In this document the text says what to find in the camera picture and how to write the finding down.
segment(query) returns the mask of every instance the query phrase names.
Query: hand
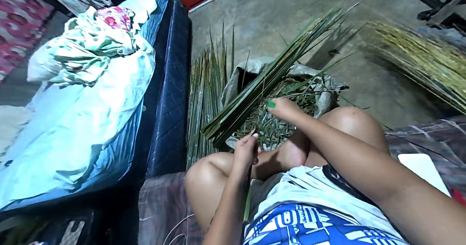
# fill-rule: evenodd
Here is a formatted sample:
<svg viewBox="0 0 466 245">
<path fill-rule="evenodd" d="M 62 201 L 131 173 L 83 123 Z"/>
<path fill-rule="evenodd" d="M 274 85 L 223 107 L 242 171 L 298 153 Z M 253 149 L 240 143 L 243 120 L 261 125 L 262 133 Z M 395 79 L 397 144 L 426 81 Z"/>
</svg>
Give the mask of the hand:
<svg viewBox="0 0 466 245">
<path fill-rule="evenodd" d="M 302 110 L 293 101 L 286 98 L 271 99 L 275 107 L 267 107 L 267 110 L 276 118 L 293 123 L 296 117 L 302 114 Z"/>
<path fill-rule="evenodd" d="M 257 145 L 257 137 L 259 137 L 257 133 L 253 135 L 253 132 L 251 132 L 249 135 L 236 142 L 233 168 L 248 170 L 251 164 L 256 165 L 259 163 L 257 155 L 261 153 L 261 149 L 259 145 Z"/>
</svg>

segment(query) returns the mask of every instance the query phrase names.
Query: person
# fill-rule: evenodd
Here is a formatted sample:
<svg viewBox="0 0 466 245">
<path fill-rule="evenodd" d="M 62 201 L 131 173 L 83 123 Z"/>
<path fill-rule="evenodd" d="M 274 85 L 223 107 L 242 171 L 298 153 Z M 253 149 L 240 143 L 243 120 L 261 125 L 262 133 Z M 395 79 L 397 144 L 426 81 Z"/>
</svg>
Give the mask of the person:
<svg viewBox="0 0 466 245">
<path fill-rule="evenodd" d="M 260 153 L 258 135 L 248 135 L 234 154 L 204 157 L 186 174 L 204 244 L 465 242 L 466 209 L 392 158 L 382 128 L 363 110 L 338 107 L 316 119 L 289 99 L 272 102 L 269 112 L 296 126 L 288 141 Z"/>
</svg>

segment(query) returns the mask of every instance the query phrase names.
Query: bed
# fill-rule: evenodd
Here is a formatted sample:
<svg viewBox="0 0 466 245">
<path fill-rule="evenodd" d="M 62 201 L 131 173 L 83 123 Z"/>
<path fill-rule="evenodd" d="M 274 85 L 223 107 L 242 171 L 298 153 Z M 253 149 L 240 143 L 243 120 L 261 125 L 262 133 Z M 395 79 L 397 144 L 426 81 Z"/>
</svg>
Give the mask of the bed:
<svg viewBox="0 0 466 245">
<path fill-rule="evenodd" d="M 107 98 L 101 95 L 105 90 L 98 90 L 98 85 L 109 82 L 102 79 L 106 73 L 94 87 L 60 88 L 43 84 L 27 105 L 34 110 L 32 120 L 7 152 L 12 162 L 0 169 L 0 212 L 10 215 L 22 209 L 34 210 L 146 177 L 184 170 L 191 21 L 186 9 L 172 0 L 152 3 L 125 0 L 120 6 L 142 15 L 143 19 L 138 19 L 144 22 L 139 25 L 139 34 L 155 51 L 155 58 L 150 60 L 153 63 L 140 66 L 143 70 L 135 75 L 128 75 L 137 85 L 125 86 L 128 91 L 123 95 L 135 96 L 122 99 L 115 94 L 106 95 Z M 98 109 L 99 102 L 93 98 L 96 95 L 111 101 L 109 105 L 118 105 L 118 113 L 99 113 L 99 118 L 91 113 L 86 119 L 82 111 L 71 111 L 77 104 L 88 107 L 88 112 Z M 131 107 L 125 108 L 128 101 Z M 44 135 L 50 133 L 51 127 L 64 126 L 57 120 L 66 123 L 69 137 L 67 131 L 60 130 L 60 139 L 50 143 L 50 137 Z M 86 133 L 91 135 L 89 138 L 106 136 L 96 136 L 95 142 L 101 144 L 94 144 Z M 61 150 L 51 153 L 50 148 Z M 61 159 L 51 158 L 60 154 Z"/>
</svg>

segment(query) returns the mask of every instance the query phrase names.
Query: white rope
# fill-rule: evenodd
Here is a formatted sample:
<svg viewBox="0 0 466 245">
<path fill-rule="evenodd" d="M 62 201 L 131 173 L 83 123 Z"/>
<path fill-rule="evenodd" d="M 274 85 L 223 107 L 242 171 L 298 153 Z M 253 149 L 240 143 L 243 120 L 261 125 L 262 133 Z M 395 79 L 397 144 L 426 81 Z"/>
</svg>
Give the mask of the white rope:
<svg viewBox="0 0 466 245">
<path fill-rule="evenodd" d="M 168 235 L 167 235 L 167 237 L 165 238 L 165 241 L 164 241 L 164 245 L 165 245 L 165 243 L 167 242 L 168 237 L 170 236 L 170 234 L 172 234 L 172 232 L 173 232 L 180 224 L 182 224 L 183 221 L 185 221 L 186 219 L 188 219 L 188 218 L 191 217 L 191 216 L 194 216 L 194 214 L 191 214 L 191 215 L 187 216 L 186 218 L 182 219 L 180 222 L 178 222 L 178 224 L 176 224 L 176 225 L 173 227 L 173 229 L 172 229 L 170 232 L 168 232 Z M 176 237 L 174 237 L 174 238 L 172 239 L 172 241 L 171 241 L 170 243 L 168 243 L 168 245 L 172 245 L 172 243 L 173 243 L 178 237 L 182 237 L 182 236 L 186 236 L 186 234 L 183 234 L 183 233 L 178 234 Z"/>
</svg>

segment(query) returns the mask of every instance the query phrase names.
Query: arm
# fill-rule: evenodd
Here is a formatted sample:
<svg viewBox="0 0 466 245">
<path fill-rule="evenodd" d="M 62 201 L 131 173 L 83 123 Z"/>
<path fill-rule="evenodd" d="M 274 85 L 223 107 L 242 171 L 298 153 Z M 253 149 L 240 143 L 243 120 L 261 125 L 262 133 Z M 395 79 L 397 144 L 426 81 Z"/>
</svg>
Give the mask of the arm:
<svg viewBox="0 0 466 245">
<path fill-rule="evenodd" d="M 242 238 L 242 200 L 249 167 L 257 163 L 258 134 L 248 135 L 236 143 L 233 166 L 213 216 L 204 245 L 238 245 Z"/>
<path fill-rule="evenodd" d="M 269 111 L 303 131 L 351 185 L 372 199 L 413 244 L 460 244 L 466 209 L 369 144 L 304 114 L 288 99 Z"/>
</svg>

